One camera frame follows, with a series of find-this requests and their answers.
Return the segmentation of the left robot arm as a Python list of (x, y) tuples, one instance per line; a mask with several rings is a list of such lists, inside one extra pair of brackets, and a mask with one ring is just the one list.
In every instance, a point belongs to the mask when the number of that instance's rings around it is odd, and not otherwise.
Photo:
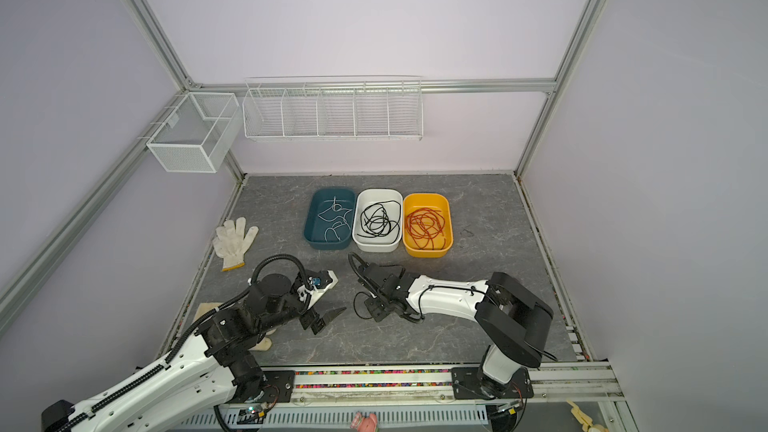
[(269, 384), (252, 348), (293, 320), (319, 333), (340, 312), (314, 307), (337, 283), (333, 271), (309, 271), (293, 255), (268, 257), (244, 291), (196, 319), (166, 354), (91, 398), (50, 405), (41, 428), (166, 431), (231, 400), (256, 400)]

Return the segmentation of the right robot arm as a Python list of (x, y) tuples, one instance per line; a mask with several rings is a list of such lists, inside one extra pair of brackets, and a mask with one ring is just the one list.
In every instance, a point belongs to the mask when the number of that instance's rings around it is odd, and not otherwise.
[(396, 315), (421, 323), (428, 315), (445, 315), (472, 321), (488, 336), (491, 344), (476, 368), (450, 370), (455, 398), (534, 396), (529, 371), (553, 357), (545, 348), (554, 312), (518, 279), (495, 272), (485, 281), (438, 280), (400, 265), (367, 262), (356, 253), (348, 262), (368, 291), (365, 307), (375, 321)]

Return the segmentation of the yellow plastic bin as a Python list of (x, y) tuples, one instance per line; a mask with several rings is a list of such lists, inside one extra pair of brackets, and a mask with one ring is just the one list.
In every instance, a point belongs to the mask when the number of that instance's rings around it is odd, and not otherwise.
[(417, 258), (441, 258), (454, 243), (450, 204), (437, 193), (412, 193), (404, 199), (403, 243)]

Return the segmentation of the white plastic bin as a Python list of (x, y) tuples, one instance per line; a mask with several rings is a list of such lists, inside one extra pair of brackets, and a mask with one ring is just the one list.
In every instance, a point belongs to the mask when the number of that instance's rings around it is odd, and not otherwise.
[(358, 194), (352, 239), (363, 252), (397, 249), (403, 231), (403, 196), (394, 189), (373, 188)]

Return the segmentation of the teal plastic bin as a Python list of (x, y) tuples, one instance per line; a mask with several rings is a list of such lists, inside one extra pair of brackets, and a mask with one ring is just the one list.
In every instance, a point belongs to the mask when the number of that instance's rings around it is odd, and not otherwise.
[(310, 201), (303, 236), (316, 250), (343, 250), (352, 242), (356, 194), (347, 188), (324, 188)]

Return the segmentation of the beige rubber glove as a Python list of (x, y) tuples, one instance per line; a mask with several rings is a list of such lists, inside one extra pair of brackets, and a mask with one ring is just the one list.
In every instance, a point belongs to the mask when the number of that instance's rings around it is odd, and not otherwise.
[[(196, 320), (200, 319), (205, 313), (207, 313), (207, 312), (209, 312), (211, 310), (216, 309), (220, 305), (221, 305), (220, 302), (204, 302), (204, 303), (201, 303), (198, 306), (197, 310), (196, 310), (196, 313), (194, 315), (193, 321), (196, 321)], [(250, 348), (250, 350), (253, 351), (253, 352), (268, 351), (272, 347), (272, 345), (273, 345), (272, 335), (276, 331), (277, 331), (276, 328), (268, 330), (266, 332), (265, 336), (256, 345), (252, 346)]]

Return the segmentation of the white cotton glove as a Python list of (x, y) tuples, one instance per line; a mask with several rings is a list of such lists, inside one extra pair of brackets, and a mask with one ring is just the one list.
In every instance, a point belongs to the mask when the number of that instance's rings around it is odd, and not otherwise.
[(228, 219), (215, 229), (212, 246), (215, 255), (222, 260), (223, 272), (245, 265), (245, 253), (251, 248), (258, 232), (257, 226), (247, 226), (245, 217)]

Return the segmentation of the pink object at bottom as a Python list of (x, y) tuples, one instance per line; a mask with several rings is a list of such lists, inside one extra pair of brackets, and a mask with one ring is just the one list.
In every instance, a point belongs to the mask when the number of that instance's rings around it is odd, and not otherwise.
[(377, 432), (378, 418), (375, 413), (356, 412), (350, 428), (356, 432)]

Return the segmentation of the small white mesh basket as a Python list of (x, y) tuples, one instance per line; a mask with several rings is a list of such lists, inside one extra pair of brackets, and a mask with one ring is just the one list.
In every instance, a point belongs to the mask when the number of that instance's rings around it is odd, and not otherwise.
[(147, 146), (167, 172), (216, 173), (243, 125), (233, 93), (189, 92)]

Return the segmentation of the cream object bottom right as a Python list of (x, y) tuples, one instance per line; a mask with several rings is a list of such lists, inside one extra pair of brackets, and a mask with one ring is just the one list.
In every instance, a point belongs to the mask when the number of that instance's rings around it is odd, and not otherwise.
[(571, 415), (580, 424), (583, 432), (609, 432), (608, 428), (596, 422), (590, 415), (584, 412), (578, 404), (573, 401), (568, 401), (567, 404), (570, 406)]

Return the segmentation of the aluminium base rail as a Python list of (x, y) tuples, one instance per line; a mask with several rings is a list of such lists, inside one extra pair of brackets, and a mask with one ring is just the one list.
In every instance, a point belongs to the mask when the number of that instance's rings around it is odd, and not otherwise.
[(226, 403), (275, 402), (319, 407), (376, 404), (416, 405), (534, 403), (584, 400), (619, 402), (625, 395), (606, 362), (545, 363), (514, 372), (509, 384), (481, 380), (475, 364), (276, 366), (266, 367), (250, 391), (237, 390), (229, 371), (176, 373), (161, 370), (126, 393), (140, 408), (180, 402), (181, 413)]

